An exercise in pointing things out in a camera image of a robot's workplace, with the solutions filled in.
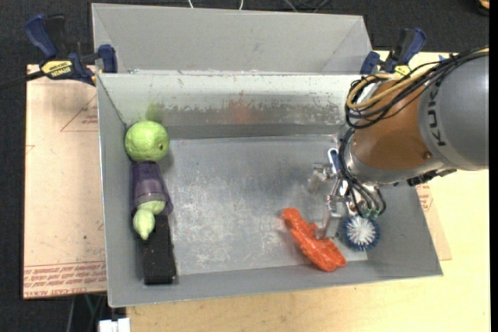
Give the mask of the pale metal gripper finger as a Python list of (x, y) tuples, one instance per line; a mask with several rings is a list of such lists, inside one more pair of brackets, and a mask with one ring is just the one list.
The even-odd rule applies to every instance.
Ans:
[(316, 194), (320, 189), (331, 183), (332, 164), (315, 163), (312, 167), (312, 173), (307, 181), (307, 191), (310, 194)]
[(314, 236), (317, 239), (333, 238), (335, 237), (341, 220), (343, 218), (343, 203), (342, 202), (328, 202), (325, 205), (322, 221), (317, 225)]

